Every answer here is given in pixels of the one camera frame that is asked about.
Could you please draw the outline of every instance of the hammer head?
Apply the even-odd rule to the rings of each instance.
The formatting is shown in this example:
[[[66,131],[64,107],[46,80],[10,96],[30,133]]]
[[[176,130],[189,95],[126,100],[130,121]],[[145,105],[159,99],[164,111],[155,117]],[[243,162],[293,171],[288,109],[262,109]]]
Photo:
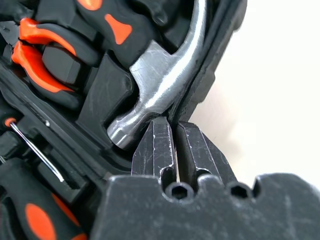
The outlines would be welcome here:
[[[134,146],[145,126],[163,114],[187,86],[203,47],[206,17],[207,0],[194,0],[189,32],[179,50],[171,55],[153,40],[130,67],[139,99],[130,112],[118,116],[107,129],[119,148]]]

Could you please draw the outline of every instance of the metal screwdriver shaft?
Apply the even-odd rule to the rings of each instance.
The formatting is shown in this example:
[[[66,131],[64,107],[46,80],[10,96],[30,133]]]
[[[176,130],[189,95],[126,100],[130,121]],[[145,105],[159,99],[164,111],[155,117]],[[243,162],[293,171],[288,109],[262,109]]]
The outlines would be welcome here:
[[[6,158],[4,158],[3,156],[0,156],[0,162],[2,164],[5,164],[7,162]]]
[[[59,170],[50,162],[50,160],[31,142],[17,127],[14,122],[10,123],[10,127],[25,141],[25,143],[34,151],[34,153],[44,162],[44,164],[53,172],[53,174],[63,182],[65,179]]]

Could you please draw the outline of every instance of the white background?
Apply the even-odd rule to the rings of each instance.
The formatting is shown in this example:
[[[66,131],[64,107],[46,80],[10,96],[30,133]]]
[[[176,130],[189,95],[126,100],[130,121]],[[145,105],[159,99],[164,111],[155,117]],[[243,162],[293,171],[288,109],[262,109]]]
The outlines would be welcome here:
[[[320,0],[249,0],[190,121],[239,181],[286,172],[320,189]]]

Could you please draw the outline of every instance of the tool kit case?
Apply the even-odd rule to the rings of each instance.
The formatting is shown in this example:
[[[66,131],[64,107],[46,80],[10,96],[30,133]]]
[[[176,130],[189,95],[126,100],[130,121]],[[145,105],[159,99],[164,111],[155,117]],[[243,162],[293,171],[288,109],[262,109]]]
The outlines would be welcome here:
[[[23,159],[36,179],[70,207],[83,230],[89,233],[108,179],[112,175],[131,173],[137,145],[127,150],[120,149],[108,137],[107,128],[117,116],[128,112],[137,102],[139,88],[129,72],[131,63],[126,63],[126,57],[130,58],[133,53],[129,48],[121,53],[123,56],[106,50],[112,45],[110,41],[105,40],[98,29],[78,12],[72,15],[73,10],[67,4],[69,1],[21,2],[30,9],[30,18],[37,23],[56,24],[77,33],[90,42],[100,56],[98,63],[90,66],[69,56],[60,44],[50,43],[44,47],[45,44],[39,42],[41,45],[36,45],[51,75],[64,79],[64,84],[81,96],[79,107],[65,107],[48,99],[31,84],[24,69],[12,61],[13,48],[0,35],[1,95],[21,113],[22,118],[16,125],[57,166],[65,181],[60,182],[12,131],[0,132],[0,156]],[[147,0],[127,2],[131,2],[128,6],[133,11],[147,16],[159,36],[156,41],[169,54],[179,49],[189,30],[193,0],[176,0],[175,17],[166,26],[162,25],[163,21],[157,21],[161,17],[154,17],[156,14],[152,12],[146,13],[144,2]],[[168,12],[174,10],[165,7]],[[207,0],[205,38],[200,57],[188,84],[163,114],[173,134],[178,121],[187,122],[197,105],[206,98],[215,81],[215,70],[232,34],[241,26],[246,8],[247,0]],[[136,44],[139,42],[143,40],[137,38]],[[6,226],[5,230],[0,228],[0,239],[27,239],[19,227],[6,189],[0,187],[0,193],[0,223]]]

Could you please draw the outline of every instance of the tool case compartment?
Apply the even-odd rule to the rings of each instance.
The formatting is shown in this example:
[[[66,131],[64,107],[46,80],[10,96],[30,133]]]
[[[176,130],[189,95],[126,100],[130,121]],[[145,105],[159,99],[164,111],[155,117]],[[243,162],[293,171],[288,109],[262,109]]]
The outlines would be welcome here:
[[[197,104],[205,99],[215,81],[218,63],[233,32],[240,27],[247,8],[247,0],[207,2],[209,21],[201,57],[188,86],[165,113],[173,129],[178,121],[188,121]],[[174,51],[185,37],[175,39],[172,34],[168,30],[162,36],[163,39],[172,39],[163,44],[169,52]],[[87,68],[83,73],[86,75],[81,90],[83,105],[79,111],[71,111],[43,98],[31,86],[24,70],[8,58],[6,42],[1,36],[0,53],[3,53],[0,58],[3,98],[23,114],[18,126],[39,144],[66,181],[60,183],[11,131],[0,135],[0,155],[24,159],[37,179],[70,206],[84,230],[89,232],[108,178],[131,172],[134,149],[124,151],[116,147],[107,135],[107,127],[116,116],[135,105],[139,95],[137,84],[114,54],[107,51],[101,57],[99,67]],[[5,191],[2,192],[0,206],[8,207],[2,210],[2,206],[0,211],[9,213],[11,203]],[[10,224],[13,228],[18,223],[13,219],[8,221]]]

